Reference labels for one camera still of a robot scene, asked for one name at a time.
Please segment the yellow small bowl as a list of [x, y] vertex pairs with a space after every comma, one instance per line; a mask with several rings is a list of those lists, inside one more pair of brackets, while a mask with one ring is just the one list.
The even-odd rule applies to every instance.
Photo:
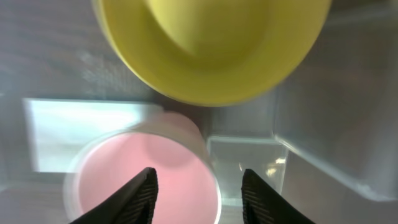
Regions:
[[226, 106], [287, 78], [316, 41], [330, 0], [96, 0], [118, 57], [177, 101]]

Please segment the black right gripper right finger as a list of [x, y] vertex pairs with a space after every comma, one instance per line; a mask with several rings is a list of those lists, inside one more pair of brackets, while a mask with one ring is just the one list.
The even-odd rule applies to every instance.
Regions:
[[241, 195], [244, 224], [315, 224], [252, 169], [244, 171]]

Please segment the pink cup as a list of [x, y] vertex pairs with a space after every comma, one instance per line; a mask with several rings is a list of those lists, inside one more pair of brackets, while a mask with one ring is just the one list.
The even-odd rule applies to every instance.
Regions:
[[63, 185], [72, 223], [217, 224], [221, 193], [199, 128], [163, 112], [85, 145]]

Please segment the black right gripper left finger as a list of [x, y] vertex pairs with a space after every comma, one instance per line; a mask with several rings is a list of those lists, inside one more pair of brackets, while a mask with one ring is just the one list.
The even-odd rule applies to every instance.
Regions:
[[71, 224], [151, 224], [158, 192], [156, 170], [146, 167]]

